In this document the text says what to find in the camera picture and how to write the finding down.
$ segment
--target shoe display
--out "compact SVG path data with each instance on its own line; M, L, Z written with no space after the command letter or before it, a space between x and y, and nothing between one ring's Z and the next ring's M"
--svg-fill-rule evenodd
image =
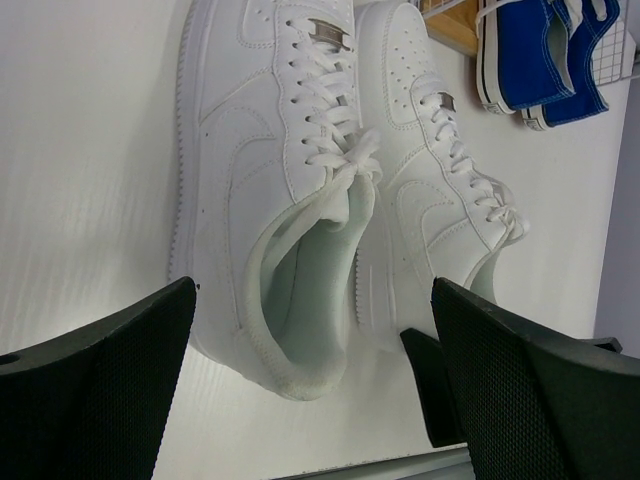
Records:
M476 84L489 112L511 114L575 93L569 32L557 13L562 1L479 1Z
M198 285L193 346L294 400L345 370L343 299L380 179L353 34L337 0L197 0L183 34L170 275Z
M620 16L620 4L618 0L603 0L604 14L596 10L599 5L591 1L583 3L582 23L569 42L569 72L576 94L523 110L524 123L531 129L548 130L609 110L596 86L591 59L598 42Z
M437 338L434 278L493 300L498 254L528 224L467 153L420 12L404 1L368 4L356 10L356 32L362 118L380 132L384 174L357 254L357 316L378 346L402 352L406 329Z

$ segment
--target blue sneaker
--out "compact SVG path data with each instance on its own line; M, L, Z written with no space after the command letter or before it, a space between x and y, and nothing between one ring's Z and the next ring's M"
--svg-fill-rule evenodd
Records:
M524 109L524 123L533 130L548 130L609 110L596 87L591 60L596 45L620 16L618 0L605 0L605 4L606 15L603 16L596 12L592 2L583 3L582 24L569 42L569 72L576 94L554 103Z
M510 114L574 94L561 0L479 1L476 83L488 111Z

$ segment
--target white sole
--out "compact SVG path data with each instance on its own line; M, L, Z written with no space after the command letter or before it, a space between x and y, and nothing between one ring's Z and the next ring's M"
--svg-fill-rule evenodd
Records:
M498 0L478 0L479 8L496 3ZM480 23L478 37L478 58L476 64L476 85L482 106L491 113L511 115L515 112L507 105L500 90L498 75L498 13L493 11Z
M396 320L391 235L377 199L356 253L356 317L360 331L374 345L404 353Z
M544 132L551 128L544 119L544 112L541 106L522 110L522 120L527 127L536 132Z
M193 268L200 171L198 71L203 57L201 51L203 39L208 36L211 25L210 12L215 9L217 1L193 0L191 4L180 44L176 87L180 186L178 215L169 263L169 280L190 276L198 289L200 284ZM204 353L198 342L197 329L198 325L194 322L190 342Z

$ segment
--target white nike air force 1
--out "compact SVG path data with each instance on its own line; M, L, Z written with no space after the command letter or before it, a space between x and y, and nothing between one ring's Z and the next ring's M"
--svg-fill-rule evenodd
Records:
M380 179L353 35L346 0L197 0L183 35L170 275L199 285L192 344L294 400L345 370L345 287Z
M498 253L528 224L460 140L420 12L401 0L367 4L356 9L356 32L362 118L380 132L384 173L358 249L358 321L378 346L402 352L408 328L437 338L436 276L495 300Z

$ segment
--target white shoelace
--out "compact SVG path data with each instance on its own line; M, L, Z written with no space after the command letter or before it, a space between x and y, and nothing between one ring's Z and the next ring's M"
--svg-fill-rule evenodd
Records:
M287 26L313 34L316 25L310 20L296 19ZM343 41L350 41L345 35ZM308 78L299 82L308 93L292 99L294 103L311 106L316 113L301 121L315 123L323 127L325 135L307 137L303 142L314 145L318 153L306 160L309 165L326 167L327 175L332 175L331 183L309 204L287 227L282 237L266 252L262 262L262 272L273 272L287 252L302 235L309 231L331 208L333 201L345 195L357 175L368 175L374 184L382 178L382 169L371 155L380 148L380 135L369 130L359 136L360 118L353 105L347 104L351 93L352 80L347 73L355 65L353 48L350 51L334 45L314 40L311 37L296 43L295 47L304 57L291 62L292 68L307 73Z
M312 35L316 25L306 19L287 22L288 26ZM356 138L360 129L360 118L353 105L347 104L347 96L353 89L347 70L355 65L353 49L346 51L334 45L314 40L296 43L295 48L304 57L291 63L293 68L304 70L310 78L299 82L308 93L299 95L292 101L313 107L318 111L305 121L323 127L325 135L305 138L307 145L318 147L318 154L307 159L310 165L322 165L334 171L334 181L342 177L351 179L356 175L369 175L374 183L382 177L382 170L371 154L378 149L379 137L367 132Z
M521 2L522 0L499 0L492 5L488 5L484 8L481 8L476 15L476 36L480 37L480 22L484 17L489 15L491 12L495 12L498 8L503 7L505 5L509 5L510 3ZM564 1L567 9L569 10L569 16L571 18L571 35L575 33L578 29L578 26L582 23L582 4L585 0L555 0L555 1ZM607 19L607 5L605 0L590 0L593 4L593 8L596 11L596 15L598 17L599 22L603 22Z
M503 222L509 230L507 245L515 243L529 233L529 222L520 215L515 206L515 199L511 190L495 178L480 173L475 168L473 158L466 154L464 143L458 135L458 126L449 111L442 106L440 94L427 95L422 98L423 105L429 112L433 112L431 122L439 127L435 136L436 142L444 141L446 136L451 141L449 158L451 159L450 171L453 175L472 173L471 188L485 192L488 196L476 201L476 205L487 206L491 212L487 215L487 221Z

